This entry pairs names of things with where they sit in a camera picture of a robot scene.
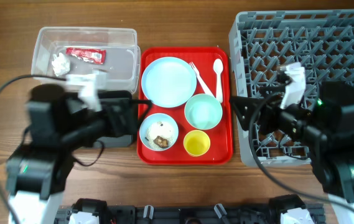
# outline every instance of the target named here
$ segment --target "red tray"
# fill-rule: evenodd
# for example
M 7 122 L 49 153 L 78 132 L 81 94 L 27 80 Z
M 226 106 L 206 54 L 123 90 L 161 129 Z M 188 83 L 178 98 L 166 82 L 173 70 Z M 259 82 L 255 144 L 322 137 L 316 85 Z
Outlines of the red tray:
M 153 105 L 149 115 L 154 113 L 165 113 L 170 115 L 178 124 L 179 135 L 175 144 L 168 150 L 156 152 L 148 149 L 137 138 L 137 153 L 142 161 L 152 165 L 218 165 L 228 162 L 232 157 L 232 122 L 231 122 L 231 107 L 229 71 L 228 71 L 228 56 L 218 47 L 153 47 L 147 49 L 142 54 L 141 59 L 141 74 L 140 82 L 145 68 L 156 59 L 161 57 L 177 57 L 186 62 L 193 62 L 200 72 L 200 76 L 207 84 L 209 89 L 215 95 L 217 76 L 213 71 L 213 63 L 215 59 L 220 58 L 224 65 L 222 71 L 222 90 L 224 100 L 222 105 L 223 115 L 220 123 L 213 129 L 206 130 L 210 137 L 210 149 L 208 152 L 199 157 L 190 156 L 184 149 L 183 141 L 185 135 L 195 128 L 192 127 L 185 119 L 184 107 L 185 104 L 176 108 L 161 108 Z M 194 95 L 204 93 L 199 82 Z M 142 89 L 139 90 L 139 99 L 146 100 Z M 142 115 L 147 105 L 139 105 L 138 115 Z

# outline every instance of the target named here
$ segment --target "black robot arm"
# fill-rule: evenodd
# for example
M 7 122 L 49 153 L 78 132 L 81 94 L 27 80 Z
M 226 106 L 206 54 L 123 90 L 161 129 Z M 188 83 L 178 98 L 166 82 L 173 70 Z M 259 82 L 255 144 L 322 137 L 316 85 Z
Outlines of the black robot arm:
M 26 107 L 31 124 L 32 141 L 19 146 L 7 161 L 7 185 L 11 195 L 18 190 L 40 194 L 47 200 L 65 189 L 66 178 L 75 162 L 72 152 L 92 147 L 103 136 L 120 137 L 136 134 L 152 103 L 133 100 L 127 91 L 98 94 L 102 110 L 88 110 L 76 93 L 61 86 L 40 85 L 32 89 Z M 134 105 L 147 104 L 146 112 L 137 119 Z
M 248 130 L 253 111 L 262 100 L 231 97 L 231 105 L 243 130 Z M 274 96 L 261 108 L 260 134 L 280 129 L 293 141 L 309 147 L 312 171 L 324 192 L 354 202 L 354 87 L 342 82 L 323 82 L 314 110 L 299 104 L 280 109 Z

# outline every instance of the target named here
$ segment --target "red wrapper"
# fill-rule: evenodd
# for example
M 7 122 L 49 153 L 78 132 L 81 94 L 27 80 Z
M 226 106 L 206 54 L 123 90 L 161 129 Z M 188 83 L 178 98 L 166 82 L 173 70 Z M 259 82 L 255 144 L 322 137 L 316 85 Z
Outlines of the red wrapper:
M 105 62 L 106 50 L 68 47 L 66 49 L 66 54 L 82 59 L 85 62 L 102 65 Z

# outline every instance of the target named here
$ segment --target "cup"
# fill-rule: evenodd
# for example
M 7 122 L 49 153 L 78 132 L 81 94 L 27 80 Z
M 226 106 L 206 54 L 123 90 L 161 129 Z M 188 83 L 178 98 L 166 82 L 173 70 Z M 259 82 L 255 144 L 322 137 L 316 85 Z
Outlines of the cup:
M 184 137 L 184 148 L 191 156 L 202 156 L 210 148 L 210 138 L 204 131 L 190 131 Z
M 197 94 L 188 100 L 184 114 L 194 128 L 209 130 L 221 121 L 222 106 L 214 96 Z

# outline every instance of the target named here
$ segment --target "yellow cup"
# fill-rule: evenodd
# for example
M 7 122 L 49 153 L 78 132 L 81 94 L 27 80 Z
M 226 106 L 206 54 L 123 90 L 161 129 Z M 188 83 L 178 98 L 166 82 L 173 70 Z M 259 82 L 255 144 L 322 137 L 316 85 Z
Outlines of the yellow cup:
M 202 156 L 210 148 L 210 138 L 204 131 L 190 131 L 184 137 L 184 148 L 191 156 Z

